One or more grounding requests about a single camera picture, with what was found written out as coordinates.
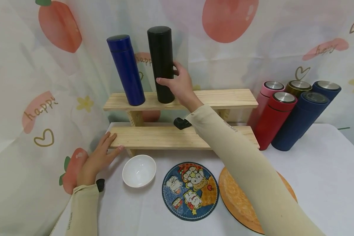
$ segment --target black clip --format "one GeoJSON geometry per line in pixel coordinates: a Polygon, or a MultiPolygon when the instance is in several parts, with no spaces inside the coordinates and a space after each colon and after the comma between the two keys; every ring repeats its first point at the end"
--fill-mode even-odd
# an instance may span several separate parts
{"type": "Polygon", "coordinates": [[[105,188],[105,179],[98,179],[96,181],[98,192],[104,191],[105,188]]]}
{"type": "Polygon", "coordinates": [[[174,119],[173,125],[176,126],[179,130],[183,130],[191,126],[190,122],[187,119],[181,119],[180,117],[174,119]]]}

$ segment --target thermos bottle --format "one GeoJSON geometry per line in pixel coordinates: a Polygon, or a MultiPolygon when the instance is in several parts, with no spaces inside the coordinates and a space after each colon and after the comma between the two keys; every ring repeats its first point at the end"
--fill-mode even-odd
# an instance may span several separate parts
{"type": "Polygon", "coordinates": [[[134,50],[130,36],[115,35],[107,39],[115,66],[121,79],[127,101],[131,106],[139,106],[146,101],[139,70],[136,65],[134,50]]]}
{"type": "Polygon", "coordinates": [[[303,92],[309,91],[311,89],[312,86],[307,82],[300,81],[300,80],[292,80],[287,84],[285,92],[288,92],[294,95],[295,97],[297,97],[297,99],[300,99],[300,95],[303,92]]]}
{"type": "Polygon", "coordinates": [[[258,106],[252,110],[249,116],[247,126],[250,126],[253,131],[256,127],[258,120],[267,104],[267,101],[275,92],[280,92],[285,89],[284,85],[276,81],[266,81],[262,85],[261,91],[257,96],[258,106]]]}
{"type": "Polygon", "coordinates": [[[288,151],[308,130],[329,104],[329,99],[318,92],[303,92],[271,142],[280,151],[288,151]]]}
{"type": "Polygon", "coordinates": [[[338,84],[320,80],[314,82],[311,91],[325,95],[330,100],[330,102],[332,102],[337,94],[341,91],[341,87],[338,84]]]}
{"type": "Polygon", "coordinates": [[[260,145],[260,150],[267,149],[296,102],[296,97],[287,92],[276,92],[269,98],[254,129],[254,136],[260,145]]]}
{"type": "Polygon", "coordinates": [[[174,95],[170,89],[156,82],[158,77],[173,79],[172,30],[166,26],[156,26],[150,28],[147,35],[157,100],[164,104],[173,102],[174,95]]]}

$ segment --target navy blue thermos bottle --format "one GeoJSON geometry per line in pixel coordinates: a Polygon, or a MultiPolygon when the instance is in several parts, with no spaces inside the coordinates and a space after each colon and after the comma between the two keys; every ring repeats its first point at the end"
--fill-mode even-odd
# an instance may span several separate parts
{"type": "Polygon", "coordinates": [[[156,78],[173,79],[172,29],[167,26],[152,27],[147,31],[149,53],[155,77],[157,100],[163,104],[174,101],[174,95],[167,86],[160,85],[156,78]]]}
{"type": "Polygon", "coordinates": [[[329,105],[329,99],[318,92],[303,92],[271,142],[280,151],[288,151],[303,136],[329,105]]]}
{"type": "Polygon", "coordinates": [[[341,87],[336,83],[320,80],[314,82],[311,91],[325,95],[330,100],[330,102],[332,102],[337,94],[341,91],[341,87]]]}
{"type": "Polygon", "coordinates": [[[131,106],[139,106],[146,101],[139,70],[136,65],[134,50],[130,36],[115,35],[107,39],[108,47],[113,56],[115,66],[121,79],[127,101],[131,106]]]}

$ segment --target red thermos bottle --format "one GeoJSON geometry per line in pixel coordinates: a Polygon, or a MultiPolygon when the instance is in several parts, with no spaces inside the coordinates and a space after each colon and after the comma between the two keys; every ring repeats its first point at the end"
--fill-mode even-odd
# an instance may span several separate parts
{"type": "Polygon", "coordinates": [[[260,145],[260,150],[267,149],[296,102],[296,97],[287,92],[276,92],[269,98],[254,129],[254,136],[260,145]]]}

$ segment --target wooden shelf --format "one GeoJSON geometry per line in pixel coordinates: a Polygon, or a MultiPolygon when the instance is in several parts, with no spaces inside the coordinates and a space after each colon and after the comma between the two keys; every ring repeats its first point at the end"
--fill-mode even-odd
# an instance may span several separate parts
{"type": "MultiPolygon", "coordinates": [[[[223,89],[194,91],[199,99],[213,109],[255,108],[258,103],[249,89],[223,89]]],[[[156,92],[145,92],[146,101],[137,107],[130,106],[124,93],[113,93],[106,102],[105,111],[146,111],[146,110],[182,110],[185,109],[175,99],[169,104],[157,100],[156,92]]]]}
{"type": "MultiPolygon", "coordinates": [[[[242,132],[257,148],[260,146],[249,126],[233,126],[242,132]]],[[[110,132],[118,136],[111,144],[115,148],[124,145],[126,149],[201,149],[211,150],[201,139],[193,127],[179,130],[173,126],[167,127],[112,127],[110,132]]]]}

